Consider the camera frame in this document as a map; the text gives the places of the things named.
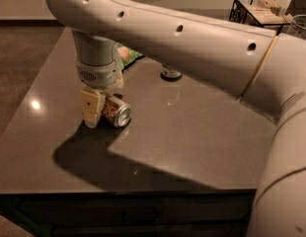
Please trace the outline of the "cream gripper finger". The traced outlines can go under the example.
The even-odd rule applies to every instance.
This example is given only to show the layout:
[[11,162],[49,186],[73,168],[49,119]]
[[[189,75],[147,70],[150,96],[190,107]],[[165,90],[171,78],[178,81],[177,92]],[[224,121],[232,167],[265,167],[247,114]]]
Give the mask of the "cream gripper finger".
[[85,87],[81,90],[80,96],[84,123],[90,128],[95,128],[101,118],[106,95],[102,90]]
[[121,89],[123,87],[124,83],[123,83],[123,75],[122,72],[119,71],[117,76],[116,76],[116,80],[115,80],[115,86],[119,89]]

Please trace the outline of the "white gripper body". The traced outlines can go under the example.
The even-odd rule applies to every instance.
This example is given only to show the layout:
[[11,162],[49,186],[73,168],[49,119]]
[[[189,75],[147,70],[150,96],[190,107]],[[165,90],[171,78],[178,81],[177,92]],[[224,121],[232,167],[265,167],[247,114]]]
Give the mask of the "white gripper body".
[[113,40],[72,32],[79,79],[87,86],[104,90],[115,83],[122,70],[117,43]]

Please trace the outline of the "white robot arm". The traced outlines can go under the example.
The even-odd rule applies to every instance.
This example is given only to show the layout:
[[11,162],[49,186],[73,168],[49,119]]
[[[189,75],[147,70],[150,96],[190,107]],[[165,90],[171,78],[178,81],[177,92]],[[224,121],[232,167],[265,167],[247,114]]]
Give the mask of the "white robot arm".
[[247,237],[306,237],[306,40],[130,0],[45,1],[89,87],[121,84],[123,44],[274,118]]

